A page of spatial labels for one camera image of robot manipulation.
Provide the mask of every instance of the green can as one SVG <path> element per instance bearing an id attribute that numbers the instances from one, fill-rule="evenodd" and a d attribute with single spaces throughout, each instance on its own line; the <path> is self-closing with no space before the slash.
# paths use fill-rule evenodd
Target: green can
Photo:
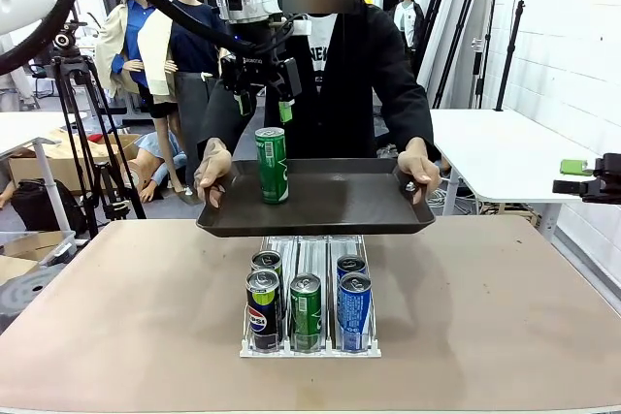
<path id="1" fill-rule="evenodd" d="M 263 202 L 281 204 L 289 197 L 287 154 L 282 128 L 261 128 L 254 133 Z"/>
<path id="2" fill-rule="evenodd" d="M 303 273 L 291 281 L 291 315 L 293 350 L 318 351 L 321 343 L 321 280 Z"/>

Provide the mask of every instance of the table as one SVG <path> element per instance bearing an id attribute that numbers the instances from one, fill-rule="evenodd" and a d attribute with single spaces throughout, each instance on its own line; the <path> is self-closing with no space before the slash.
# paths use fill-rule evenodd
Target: table
<path id="1" fill-rule="evenodd" d="M 71 122 L 75 121 L 73 115 L 69 116 Z M 69 220 L 42 146 L 43 143 L 54 143 L 54 141 L 46 140 L 44 135 L 65 124 L 65 117 L 61 111 L 0 112 L 0 158 L 11 155 L 20 147 L 33 144 L 58 227 L 63 232 L 69 232 L 71 231 Z"/>
<path id="2" fill-rule="evenodd" d="M 113 222 L 0 335 L 0 406 L 74 412 L 621 406 L 621 319 L 524 219 L 366 237 L 382 357 L 241 359 L 261 239 Z"/>
<path id="3" fill-rule="evenodd" d="M 451 215 L 461 177 L 489 203 L 545 204 L 539 231 L 552 239 L 561 206 L 579 197 L 555 194 L 563 159 L 594 160 L 597 154 L 512 110 L 435 110 L 435 144 L 452 170 L 443 215 Z"/>

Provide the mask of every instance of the tan tabletop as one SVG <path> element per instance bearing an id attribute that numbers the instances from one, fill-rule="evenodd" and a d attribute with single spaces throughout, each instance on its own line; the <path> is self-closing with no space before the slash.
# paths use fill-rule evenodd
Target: tan tabletop
<path id="1" fill-rule="evenodd" d="M 259 239 L 114 222 L 0 336 L 0 406 L 56 411 L 621 405 L 621 319 L 529 224 L 367 237 L 382 358 L 240 359 Z"/>

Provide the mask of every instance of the can lid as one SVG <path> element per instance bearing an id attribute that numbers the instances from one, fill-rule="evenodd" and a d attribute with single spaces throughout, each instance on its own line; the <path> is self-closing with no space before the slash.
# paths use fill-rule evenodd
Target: can lid
<path id="1" fill-rule="evenodd" d="M 278 287 L 278 274 L 271 269 L 253 271 L 245 280 L 245 287 L 253 293 L 267 293 Z"/>
<path id="2" fill-rule="evenodd" d="M 345 254 L 337 260 L 337 267 L 344 271 L 359 271 L 365 266 L 365 260 L 356 254 Z"/>
<path id="3" fill-rule="evenodd" d="M 282 260 L 280 254 L 276 251 L 259 251 L 252 256 L 252 267 L 273 269 L 277 267 Z"/>
<path id="4" fill-rule="evenodd" d="M 283 136 L 284 130 L 282 128 L 259 128 L 254 132 L 254 136 L 260 138 L 274 138 L 276 136 Z"/>
<path id="5" fill-rule="evenodd" d="M 351 271 L 343 275 L 340 286 L 350 293 L 364 293 L 371 289 L 371 279 L 364 273 Z"/>
<path id="6" fill-rule="evenodd" d="M 298 293 L 314 293 L 321 286 L 321 279 L 313 273 L 302 273 L 291 280 L 291 289 Z"/>

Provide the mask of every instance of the blue can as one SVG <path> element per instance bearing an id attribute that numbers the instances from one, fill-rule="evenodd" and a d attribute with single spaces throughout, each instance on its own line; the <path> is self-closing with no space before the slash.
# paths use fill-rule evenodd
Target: blue can
<path id="1" fill-rule="evenodd" d="M 367 273 L 367 264 L 365 260 L 356 254 L 345 254 L 337 260 L 337 283 L 341 283 L 341 279 L 352 271 Z M 337 293 L 337 318 L 341 322 L 341 294 Z"/>
<path id="2" fill-rule="evenodd" d="M 369 345 L 371 279 L 358 271 L 345 274 L 339 283 L 339 303 L 342 350 L 365 351 Z"/>

